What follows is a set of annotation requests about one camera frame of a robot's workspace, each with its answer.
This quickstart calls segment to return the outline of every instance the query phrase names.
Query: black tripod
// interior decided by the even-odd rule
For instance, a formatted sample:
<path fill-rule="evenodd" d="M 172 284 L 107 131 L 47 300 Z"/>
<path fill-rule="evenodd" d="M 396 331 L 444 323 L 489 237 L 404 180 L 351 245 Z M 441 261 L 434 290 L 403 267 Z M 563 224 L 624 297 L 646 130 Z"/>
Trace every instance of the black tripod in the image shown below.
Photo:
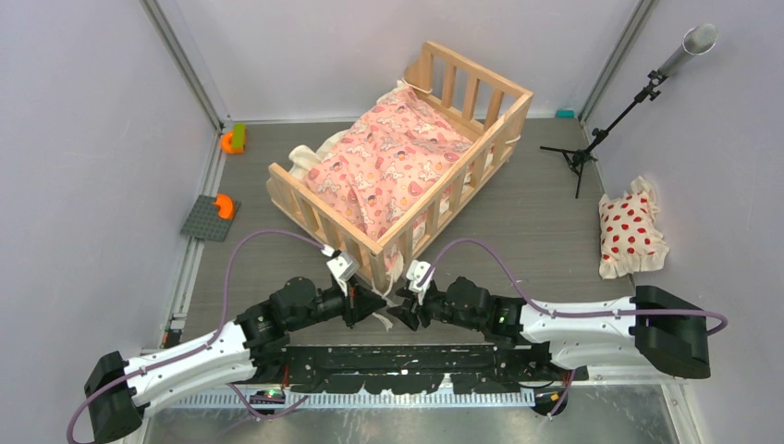
<path fill-rule="evenodd" d="M 582 184 L 582 169 L 585 167 L 585 164 L 590 161 L 595 161 L 596 159 L 591 155 L 591 151 L 601 143 L 604 139 L 606 139 L 607 135 L 609 135 L 610 131 L 618 125 L 620 122 L 632 108 L 634 108 L 637 104 L 641 104 L 646 98 L 650 97 L 651 101 L 655 100 L 656 97 L 661 93 L 657 91 L 656 88 L 662 84 L 664 80 L 667 79 L 666 76 L 662 75 L 658 70 L 651 71 L 648 74 L 648 85 L 643 88 L 642 91 L 638 92 L 637 95 L 634 96 L 634 102 L 631 105 L 627 106 L 626 109 L 620 113 L 613 123 L 610 124 L 607 129 L 599 129 L 594 128 L 591 134 L 594 135 L 594 141 L 588 145 L 588 148 L 584 150 L 562 150 L 560 148 L 550 148 L 549 146 L 541 146 L 540 148 L 547 151 L 555 151 L 556 153 L 561 153 L 566 159 L 566 163 L 569 166 L 569 169 L 577 175 L 577 192 L 574 193 L 574 198 L 577 199 L 580 197 L 580 185 Z"/>

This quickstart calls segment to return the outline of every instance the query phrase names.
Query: white ruffled pillow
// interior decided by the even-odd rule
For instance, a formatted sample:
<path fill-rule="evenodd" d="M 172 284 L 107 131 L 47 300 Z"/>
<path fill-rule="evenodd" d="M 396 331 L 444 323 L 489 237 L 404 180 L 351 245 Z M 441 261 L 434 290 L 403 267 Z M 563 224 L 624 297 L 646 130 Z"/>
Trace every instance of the white ruffled pillow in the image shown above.
<path fill-rule="evenodd" d="M 607 195 L 599 201 L 602 228 L 602 260 L 599 275 L 618 278 L 637 271 L 655 271 L 664 267 L 669 247 L 654 227 L 659 212 L 656 193 L 642 177 L 631 183 L 632 194 L 611 201 Z"/>

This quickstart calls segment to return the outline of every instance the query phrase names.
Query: white wall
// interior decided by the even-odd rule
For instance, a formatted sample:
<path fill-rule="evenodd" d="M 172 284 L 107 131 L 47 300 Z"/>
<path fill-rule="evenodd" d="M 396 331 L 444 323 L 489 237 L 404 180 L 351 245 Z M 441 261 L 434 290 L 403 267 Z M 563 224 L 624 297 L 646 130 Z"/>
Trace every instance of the white wall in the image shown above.
<path fill-rule="evenodd" d="M 214 132 L 138 2 L 3 2 L 0 45 L 0 436 L 65 442 L 160 339 Z"/>
<path fill-rule="evenodd" d="M 259 120 L 359 116 L 395 86 L 425 40 L 532 90 L 532 116 L 579 110 L 637 2 L 163 3 L 184 18 L 172 21 L 186 25 L 178 34 L 190 58 L 205 61 L 200 77 L 216 85 L 215 102 L 234 120 Z"/>
<path fill-rule="evenodd" d="M 695 383 L 715 442 L 781 442 L 784 422 L 784 3 L 660 2 L 591 119 L 605 126 L 686 30 L 719 29 L 717 46 L 662 85 L 598 149 L 620 195 L 637 175 L 661 197 L 666 269 L 641 274 L 729 316 L 710 340 L 713 376 Z"/>

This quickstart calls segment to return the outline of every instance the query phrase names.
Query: teal object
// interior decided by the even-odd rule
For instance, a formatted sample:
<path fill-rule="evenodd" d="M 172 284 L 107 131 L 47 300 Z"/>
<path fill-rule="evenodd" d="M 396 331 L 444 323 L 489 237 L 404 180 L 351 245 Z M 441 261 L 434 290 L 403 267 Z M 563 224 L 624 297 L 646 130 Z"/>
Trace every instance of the teal object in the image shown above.
<path fill-rule="evenodd" d="M 571 109 L 559 109 L 556 111 L 557 118 L 574 118 L 574 111 Z"/>

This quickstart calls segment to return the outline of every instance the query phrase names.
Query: pink floral blanket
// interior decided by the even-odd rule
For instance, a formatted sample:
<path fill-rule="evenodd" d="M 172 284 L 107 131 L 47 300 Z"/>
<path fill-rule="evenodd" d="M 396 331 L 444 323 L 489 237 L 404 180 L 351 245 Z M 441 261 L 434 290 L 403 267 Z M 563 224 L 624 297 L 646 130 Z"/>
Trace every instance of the pink floral blanket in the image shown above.
<path fill-rule="evenodd" d="M 471 146 L 404 86 L 360 117 L 304 183 L 378 240 Z"/>

